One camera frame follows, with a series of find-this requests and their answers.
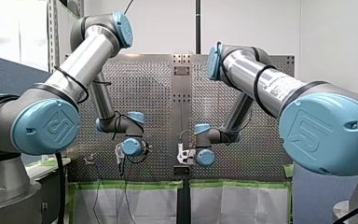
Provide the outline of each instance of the light blue joint cap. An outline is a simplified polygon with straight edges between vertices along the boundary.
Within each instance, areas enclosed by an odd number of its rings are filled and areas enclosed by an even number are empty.
[[[333,93],[298,98],[281,115],[289,156],[322,175],[358,175],[358,101]]]
[[[207,132],[211,128],[212,128],[212,126],[209,123],[196,124],[194,126],[194,134],[200,134],[200,133]]]
[[[133,35],[129,19],[122,12],[114,12],[113,19],[120,42],[124,49],[132,46]]]
[[[127,138],[123,142],[123,153],[126,156],[139,156],[142,152],[141,143],[135,138]]]
[[[197,154],[197,164],[201,166],[211,166],[214,164],[214,153],[210,149],[203,149]]]
[[[127,113],[127,116],[139,123],[142,123],[142,124],[145,123],[144,113],[131,111],[131,112]]]
[[[220,80],[220,60],[222,47],[214,46],[209,51],[207,62],[207,74],[210,80]]]
[[[98,132],[103,133],[103,128],[101,127],[101,121],[100,119],[95,120],[95,128]]]
[[[29,155],[48,155],[65,150],[75,140],[79,116],[61,99],[38,101],[25,108],[11,126],[11,142]]]

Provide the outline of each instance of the industrial robot arm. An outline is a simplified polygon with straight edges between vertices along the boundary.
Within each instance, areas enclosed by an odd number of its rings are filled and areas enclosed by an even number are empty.
[[[131,25],[122,13],[77,21],[71,31],[73,53],[51,77],[34,84],[17,100],[0,101],[0,155],[43,155],[66,149],[76,138],[77,105],[82,92],[88,97],[87,87],[99,115],[97,129],[125,133],[125,154],[145,152],[144,115],[115,111],[101,73],[109,58],[131,45]]]
[[[238,129],[227,124],[241,123],[254,99],[279,119],[283,146],[299,165],[323,175],[358,175],[358,94],[324,81],[303,83],[276,70],[268,57],[256,48],[218,44],[211,49],[209,79],[241,91],[243,99],[237,99],[221,131]],[[209,124],[196,125],[195,133],[197,148],[210,150],[219,143]]]

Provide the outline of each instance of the perforated metal panel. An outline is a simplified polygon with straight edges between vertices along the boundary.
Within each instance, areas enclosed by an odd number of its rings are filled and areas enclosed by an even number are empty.
[[[148,55],[136,58],[118,56],[103,67],[115,110],[121,113],[140,111],[145,114],[145,140],[153,147],[147,159],[140,164],[127,162],[128,177],[144,180],[161,180],[172,177],[173,152],[171,149],[171,57]],[[72,181],[119,176],[115,145],[122,142],[124,134],[98,133],[98,118],[91,101],[79,107],[81,127],[78,135],[79,158],[70,169]],[[84,158],[96,154],[96,165],[86,165]]]
[[[215,128],[219,128],[224,123],[238,91],[223,82],[207,78],[207,56],[195,56],[192,60],[191,126],[211,123]],[[273,56],[272,61],[279,70],[293,75],[294,57]],[[252,108],[249,125],[241,132],[240,142],[229,146],[213,145],[213,152],[216,163],[208,168],[194,167],[194,178],[283,180],[283,165],[290,163],[282,148],[277,120],[265,114],[256,104]]]
[[[294,59],[287,57],[273,56],[272,60],[279,69],[292,75]],[[206,61],[204,55],[191,55],[190,63],[188,60],[178,63],[178,55],[119,55],[104,66],[105,79],[112,82],[108,89],[113,106],[122,113],[145,113],[145,140],[153,146],[145,162],[127,164],[130,179],[172,179],[179,132],[192,129],[196,123],[209,122],[220,127],[224,122],[238,92],[208,80]],[[187,66],[190,74],[175,74],[183,67],[186,71]],[[71,164],[70,180],[121,178],[115,145],[123,141],[123,134],[112,141],[112,133],[96,131],[97,114],[91,101],[79,111],[81,127],[75,146],[78,157]],[[215,145],[213,151],[217,157],[215,165],[195,166],[194,178],[283,180],[282,166],[291,162],[282,149],[276,119],[269,118],[258,106],[253,108],[252,121],[242,140],[231,146]],[[91,153],[96,155],[96,164],[86,165],[84,158]]]

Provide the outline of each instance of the gray base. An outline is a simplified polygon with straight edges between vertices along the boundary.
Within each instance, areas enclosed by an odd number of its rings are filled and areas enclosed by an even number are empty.
[[[41,203],[41,186],[34,183],[27,195],[0,204],[0,224],[42,223]]]

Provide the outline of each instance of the green edge trim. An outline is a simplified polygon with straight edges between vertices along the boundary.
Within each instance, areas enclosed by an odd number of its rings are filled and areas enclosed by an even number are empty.
[[[126,181],[127,189],[181,189],[182,181],[135,182]],[[70,183],[75,190],[97,189],[99,181]],[[100,189],[124,189],[124,180],[102,180]]]
[[[291,182],[260,182],[252,180],[190,180],[191,188],[219,188],[224,186],[256,189],[289,189]]]
[[[285,164],[283,166],[284,174],[286,178],[292,178],[293,174],[295,173],[295,165],[294,164]]]
[[[75,210],[75,193],[76,189],[74,185],[69,184],[69,224],[74,223],[74,210]]]

